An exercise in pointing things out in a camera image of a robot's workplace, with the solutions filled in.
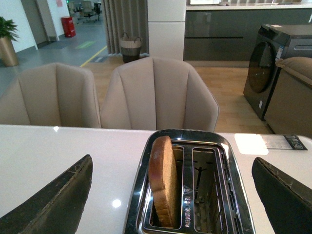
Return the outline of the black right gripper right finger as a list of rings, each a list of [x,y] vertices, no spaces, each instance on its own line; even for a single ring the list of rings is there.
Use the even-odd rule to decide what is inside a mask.
[[[256,191],[276,234],[312,232],[312,190],[256,157],[252,165]]]

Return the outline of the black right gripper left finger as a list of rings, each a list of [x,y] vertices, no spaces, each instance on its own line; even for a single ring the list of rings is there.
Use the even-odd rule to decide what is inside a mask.
[[[82,157],[24,203],[1,217],[2,234],[76,233],[92,184],[93,161]]]

